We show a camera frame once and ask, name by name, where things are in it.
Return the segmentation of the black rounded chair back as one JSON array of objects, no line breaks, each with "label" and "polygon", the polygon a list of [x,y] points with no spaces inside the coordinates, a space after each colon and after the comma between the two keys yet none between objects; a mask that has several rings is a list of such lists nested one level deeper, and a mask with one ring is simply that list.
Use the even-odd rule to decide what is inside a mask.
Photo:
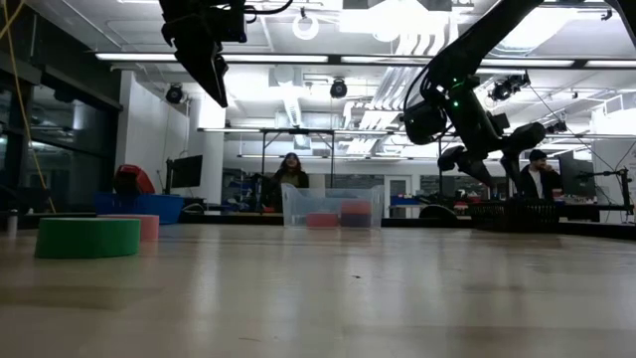
[{"label": "black rounded chair back", "polygon": [[456,214],[452,210],[440,205],[427,205],[423,207],[418,217],[420,219],[439,221],[454,221],[457,219]]}]

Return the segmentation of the black metal gantry frame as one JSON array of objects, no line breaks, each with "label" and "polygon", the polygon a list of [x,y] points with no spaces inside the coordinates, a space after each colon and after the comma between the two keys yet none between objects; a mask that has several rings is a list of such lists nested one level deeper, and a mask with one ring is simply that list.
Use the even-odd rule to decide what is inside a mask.
[{"label": "black metal gantry frame", "polygon": [[334,129],[316,129],[316,128],[300,128],[300,127],[290,127],[290,128],[260,128],[258,131],[262,135],[262,144],[261,144],[261,155],[260,155],[260,176],[263,177],[265,175],[265,151],[269,142],[266,137],[268,133],[274,133],[273,141],[281,133],[286,133],[290,135],[316,135],[318,136],[329,148],[330,150],[330,187],[334,187],[334,175],[335,175],[335,130]]}]

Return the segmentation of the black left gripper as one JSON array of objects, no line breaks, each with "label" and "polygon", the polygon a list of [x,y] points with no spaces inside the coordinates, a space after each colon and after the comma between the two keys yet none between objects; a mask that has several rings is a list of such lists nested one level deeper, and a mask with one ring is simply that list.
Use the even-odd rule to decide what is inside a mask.
[{"label": "black left gripper", "polygon": [[228,100],[224,76],[229,67],[219,54],[207,19],[217,0],[158,0],[164,24],[161,34],[175,58],[220,107]]}]

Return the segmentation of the white round ceiling fixture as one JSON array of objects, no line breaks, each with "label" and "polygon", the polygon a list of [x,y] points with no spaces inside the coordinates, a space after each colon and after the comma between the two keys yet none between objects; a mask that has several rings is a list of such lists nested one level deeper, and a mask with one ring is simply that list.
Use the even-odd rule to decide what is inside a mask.
[{"label": "white round ceiling fixture", "polygon": [[319,33],[319,20],[311,15],[297,15],[292,22],[292,33],[303,41],[313,40]]}]

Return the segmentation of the green tape roll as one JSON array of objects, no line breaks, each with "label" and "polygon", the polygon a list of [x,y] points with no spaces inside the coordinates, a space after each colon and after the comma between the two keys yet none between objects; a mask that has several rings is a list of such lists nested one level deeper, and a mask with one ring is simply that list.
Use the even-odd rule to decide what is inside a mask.
[{"label": "green tape roll", "polygon": [[48,218],[39,223],[38,259],[102,259],[136,255],[140,221],[112,218]]}]

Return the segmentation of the clear plastic bin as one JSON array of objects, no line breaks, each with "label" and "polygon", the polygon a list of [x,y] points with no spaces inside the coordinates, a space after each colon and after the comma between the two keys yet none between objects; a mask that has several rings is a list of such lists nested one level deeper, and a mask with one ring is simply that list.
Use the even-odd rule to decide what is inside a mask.
[{"label": "clear plastic bin", "polygon": [[299,189],[289,184],[282,185],[282,214],[284,226],[289,228],[308,228],[306,216],[309,213],[336,213],[340,225],[341,204],[344,200],[366,200],[373,204],[373,224],[370,228],[348,229],[377,229],[382,224],[384,216],[384,187],[375,186],[371,189],[327,188],[327,189]]}]

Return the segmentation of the black plastic basket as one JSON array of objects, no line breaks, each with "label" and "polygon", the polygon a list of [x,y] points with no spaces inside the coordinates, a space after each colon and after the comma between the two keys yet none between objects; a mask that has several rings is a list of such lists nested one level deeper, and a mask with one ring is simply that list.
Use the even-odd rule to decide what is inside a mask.
[{"label": "black plastic basket", "polygon": [[534,199],[470,204],[468,213],[477,228],[501,232],[545,232],[559,222],[556,204]]}]

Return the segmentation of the black computer monitor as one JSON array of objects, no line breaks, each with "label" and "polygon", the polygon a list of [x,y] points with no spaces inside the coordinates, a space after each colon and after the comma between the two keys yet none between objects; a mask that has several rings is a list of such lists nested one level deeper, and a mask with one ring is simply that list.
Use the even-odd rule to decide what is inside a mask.
[{"label": "black computer monitor", "polygon": [[596,195],[591,162],[575,159],[569,152],[558,157],[558,166],[565,195],[587,199]]},{"label": "black computer monitor", "polygon": [[201,185],[203,156],[195,155],[166,160],[167,172],[164,193],[171,194],[173,188],[192,188]]}]

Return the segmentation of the black aluminium table frame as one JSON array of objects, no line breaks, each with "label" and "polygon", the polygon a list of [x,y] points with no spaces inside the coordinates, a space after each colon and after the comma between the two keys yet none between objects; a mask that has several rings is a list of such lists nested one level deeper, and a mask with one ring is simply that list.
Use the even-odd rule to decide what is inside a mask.
[{"label": "black aluminium table frame", "polygon": [[[179,224],[233,225],[233,226],[271,226],[282,227],[280,216],[214,216],[182,215]],[[382,219],[382,228],[418,228],[418,229],[479,229],[506,233],[550,233],[636,242],[636,225],[613,225],[602,223],[560,222],[544,224],[539,227],[505,227],[494,224],[475,224],[469,219],[455,222],[441,222],[431,219]]]}]

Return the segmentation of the red stapler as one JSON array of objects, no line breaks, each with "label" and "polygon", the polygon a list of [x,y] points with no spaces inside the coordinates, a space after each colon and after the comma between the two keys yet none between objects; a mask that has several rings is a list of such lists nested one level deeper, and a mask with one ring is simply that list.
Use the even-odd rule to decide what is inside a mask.
[{"label": "red stapler", "polygon": [[155,188],[146,172],[141,167],[131,164],[122,164],[116,169],[113,189],[120,195],[155,193]]}]

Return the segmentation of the person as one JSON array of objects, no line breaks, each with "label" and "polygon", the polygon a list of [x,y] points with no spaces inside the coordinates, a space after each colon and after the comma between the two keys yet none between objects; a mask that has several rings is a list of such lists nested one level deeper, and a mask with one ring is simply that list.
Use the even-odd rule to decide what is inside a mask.
[{"label": "person", "polygon": [[301,161],[294,152],[284,156],[279,169],[263,184],[261,203],[266,210],[282,212],[282,184],[289,184],[300,189],[309,187],[309,176],[302,169]]},{"label": "person", "polygon": [[539,149],[531,151],[529,164],[521,170],[517,184],[521,197],[553,201],[562,195],[561,177],[549,165],[547,158],[547,155]]}]

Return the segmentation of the orange tape roll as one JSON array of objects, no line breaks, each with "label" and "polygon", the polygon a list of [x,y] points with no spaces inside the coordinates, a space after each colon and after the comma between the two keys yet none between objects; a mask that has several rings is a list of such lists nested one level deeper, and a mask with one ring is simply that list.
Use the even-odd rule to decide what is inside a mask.
[{"label": "orange tape roll", "polygon": [[366,200],[344,200],[341,204],[343,215],[371,215],[373,204]]}]

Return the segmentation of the pink tape roll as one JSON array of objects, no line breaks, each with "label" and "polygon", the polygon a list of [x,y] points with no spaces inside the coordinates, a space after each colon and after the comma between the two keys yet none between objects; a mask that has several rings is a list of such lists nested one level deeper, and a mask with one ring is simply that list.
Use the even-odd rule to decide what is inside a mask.
[{"label": "pink tape roll", "polygon": [[136,219],[140,222],[139,239],[141,242],[154,242],[159,237],[160,217],[156,215],[111,214],[99,215],[100,218]]}]

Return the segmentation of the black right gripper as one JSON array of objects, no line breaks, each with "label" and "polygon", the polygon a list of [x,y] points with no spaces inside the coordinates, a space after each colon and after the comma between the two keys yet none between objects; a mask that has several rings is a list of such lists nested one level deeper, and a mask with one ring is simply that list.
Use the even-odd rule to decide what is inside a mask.
[{"label": "black right gripper", "polygon": [[457,169],[493,188],[493,177],[479,159],[486,159],[490,152],[501,150],[503,156],[500,163],[517,191],[521,192],[520,155],[545,139],[546,128],[538,122],[532,122],[516,128],[503,138],[503,131],[495,128],[492,118],[470,87],[453,87],[449,90],[446,114],[463,146],[444,150],[437,159],[438,168],[442,172]]}]

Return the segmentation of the purple tape roll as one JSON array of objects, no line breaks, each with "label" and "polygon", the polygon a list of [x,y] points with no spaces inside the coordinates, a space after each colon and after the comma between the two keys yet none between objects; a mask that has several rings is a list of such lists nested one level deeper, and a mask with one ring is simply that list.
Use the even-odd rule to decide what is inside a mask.
[{"label": "purple tape roll", "polygon": [[373,224],[373,217],[368,214],[347,214],[343,213],[340,225],[346,228],[370,228]]}]

